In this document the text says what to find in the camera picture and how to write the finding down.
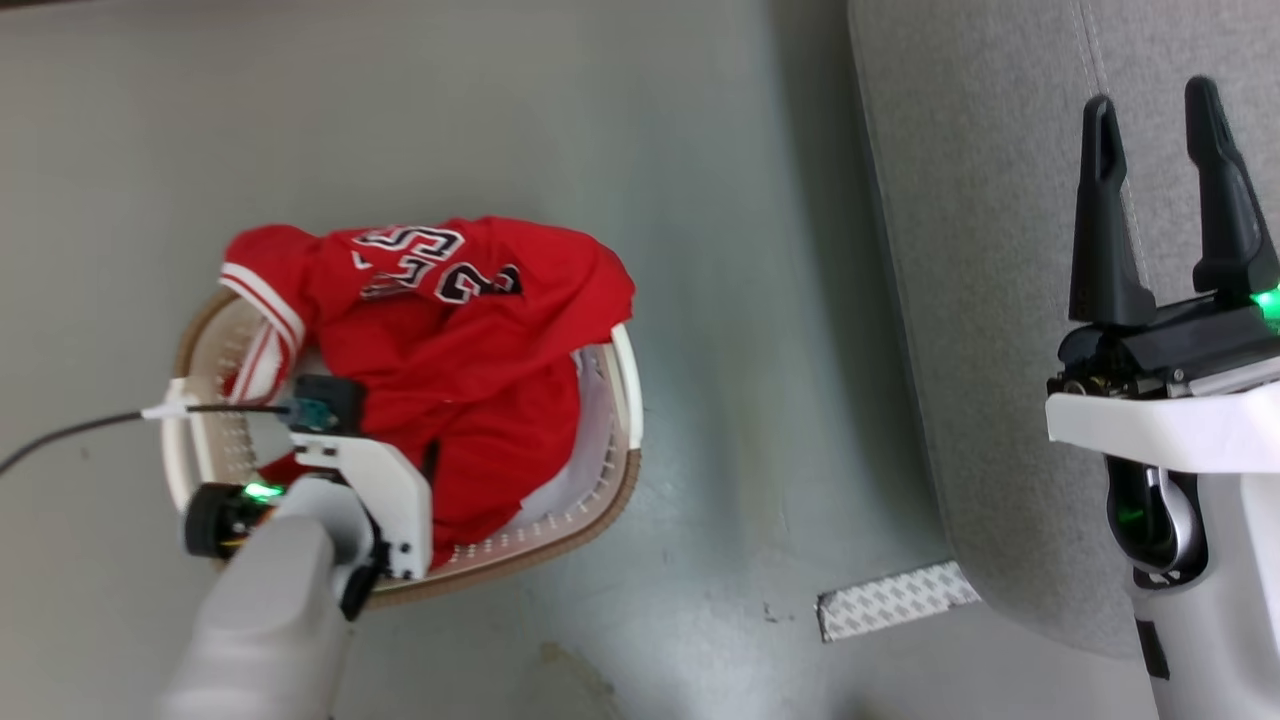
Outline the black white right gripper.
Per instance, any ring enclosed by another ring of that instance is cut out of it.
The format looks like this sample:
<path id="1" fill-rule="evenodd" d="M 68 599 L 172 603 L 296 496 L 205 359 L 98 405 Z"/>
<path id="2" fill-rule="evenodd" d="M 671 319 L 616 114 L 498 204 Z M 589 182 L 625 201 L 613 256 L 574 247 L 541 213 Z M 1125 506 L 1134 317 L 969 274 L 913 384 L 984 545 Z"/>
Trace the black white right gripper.
<path id="1" fill-rule="evenodd" d="M 1201 209 L 1193 286 L 1236 300 L 1202 296 L 1157 311 L 1126 224 L 1117 110 L 1093 96 L 1068 296 L 1068 318 L 1092 325 L 1059 346 L 1047 434 L 1172 471 L 1280 475 L 1280 256 L 1215 81 L 1189 78 L 1184 106 Z"/>

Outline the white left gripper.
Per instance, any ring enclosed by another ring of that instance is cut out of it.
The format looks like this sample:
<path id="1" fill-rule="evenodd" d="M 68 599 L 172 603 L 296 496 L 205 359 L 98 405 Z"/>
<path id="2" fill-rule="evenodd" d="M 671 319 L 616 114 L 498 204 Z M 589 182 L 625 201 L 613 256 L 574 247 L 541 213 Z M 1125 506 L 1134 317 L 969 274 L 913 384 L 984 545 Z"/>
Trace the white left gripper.
<path id="1" fill-rule="evenodd" d="M 433 489 L 396 447 L 353 436 L 291 432 L 294 460 L 337 471 L 390 544 L 390 570 L 401 580 L 426 578 L 433 561 Z"/>

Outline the red basketball jersey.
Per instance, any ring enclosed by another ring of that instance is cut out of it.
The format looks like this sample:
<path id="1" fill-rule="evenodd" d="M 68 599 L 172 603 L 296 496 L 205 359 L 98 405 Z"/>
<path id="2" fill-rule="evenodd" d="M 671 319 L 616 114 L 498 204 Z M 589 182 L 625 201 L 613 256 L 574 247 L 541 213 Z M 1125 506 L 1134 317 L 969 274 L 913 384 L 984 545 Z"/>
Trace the red basketball jersey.
<path id="1" fill-rule="evenodd" d="M 568 465 L 576 355 L 608 341 L 636 286 L 590 234 L 504 217 L 311 234 L 244 231 L 220 283 L 262 316 L 233 404 L 265 404 L 308 348 L 366 389 L 362 433 L 433 488 L 433 559 L 493 536 Z"/>

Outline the white perforated laundry basket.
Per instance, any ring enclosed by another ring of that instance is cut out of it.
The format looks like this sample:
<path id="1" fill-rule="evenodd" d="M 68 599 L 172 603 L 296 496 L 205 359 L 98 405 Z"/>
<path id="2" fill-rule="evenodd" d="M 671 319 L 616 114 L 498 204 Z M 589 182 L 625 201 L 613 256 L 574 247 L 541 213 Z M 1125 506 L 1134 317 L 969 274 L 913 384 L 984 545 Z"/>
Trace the white perforated laundry basket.
<path id="1" fill-rule="evenodd" d="M 166 400 L 220 402 L 221 383 L 241 365 L 259 323 L 251 304 L 219 290 L 180 337 Z M 643 459 L 643 391 L 628 331 L 617 325 L 607 343 L 582 355 L 588 388 L 579 437 L 567 479 L 556 488 L 549 510 L 456 547 L 448 562 L 422 580 L 384 580 L 372 592 L 371 609 L 430 600 L 529 570 L 594 541 L 618 519 Z M 165 479 L 178 511 L 202 483 L 246 483 L 259 466 L 259 443 L 241 415 L 164 419 L 160 436 Z"/>

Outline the white cloth basket liner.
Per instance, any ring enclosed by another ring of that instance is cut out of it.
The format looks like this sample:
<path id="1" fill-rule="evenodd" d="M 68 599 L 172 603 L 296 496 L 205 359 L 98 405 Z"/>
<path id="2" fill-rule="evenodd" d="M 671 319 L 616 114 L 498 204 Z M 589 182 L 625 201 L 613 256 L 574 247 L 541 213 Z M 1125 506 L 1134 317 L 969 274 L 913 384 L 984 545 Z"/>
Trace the white cloth basket liner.
<path id="1" fill-rule="evenodd" d="M 612 386 L 603 375 L 594 347 L 573 355 L 579 370 L 580 415 L 575 445 L 566 465 L 527 496 L 520 512 L 504 527 L 515 530 L 577 507 L 600 480 L 614 424 Z"/>

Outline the grey fabric sofa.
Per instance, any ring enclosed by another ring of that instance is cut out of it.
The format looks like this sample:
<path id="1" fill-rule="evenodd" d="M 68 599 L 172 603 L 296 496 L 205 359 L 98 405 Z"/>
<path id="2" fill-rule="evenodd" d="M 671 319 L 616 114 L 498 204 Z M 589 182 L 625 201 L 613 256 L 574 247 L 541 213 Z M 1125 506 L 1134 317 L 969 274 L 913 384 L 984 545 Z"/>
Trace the grey fabric sofa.
<path id="1" fill-rule="evenodd" d="M 1002 618 L 1138 659 L 1105 465 L 1044 427 L 1083 109 L 1116 105 L 1126 228 L 1161 304 L 1192 296 L 1201 259 L 1190 77 L 1216 82 L 1280 252 L 1280 0 L 849 0 L 847 22 L 954 557 Z"/>

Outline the white patterned floor tape strip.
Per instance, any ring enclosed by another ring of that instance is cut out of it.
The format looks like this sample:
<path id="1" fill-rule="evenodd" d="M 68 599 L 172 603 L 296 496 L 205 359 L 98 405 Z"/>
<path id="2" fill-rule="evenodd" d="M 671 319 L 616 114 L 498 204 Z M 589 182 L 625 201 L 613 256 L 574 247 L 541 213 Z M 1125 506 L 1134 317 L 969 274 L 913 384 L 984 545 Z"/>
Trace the white patterned floor tape strip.
<path id="1" fill-rule="evenodd" d="M 815 615 L 826 644 L 979 603 L 954 560 L 933 562 L 820 594 Z"/>

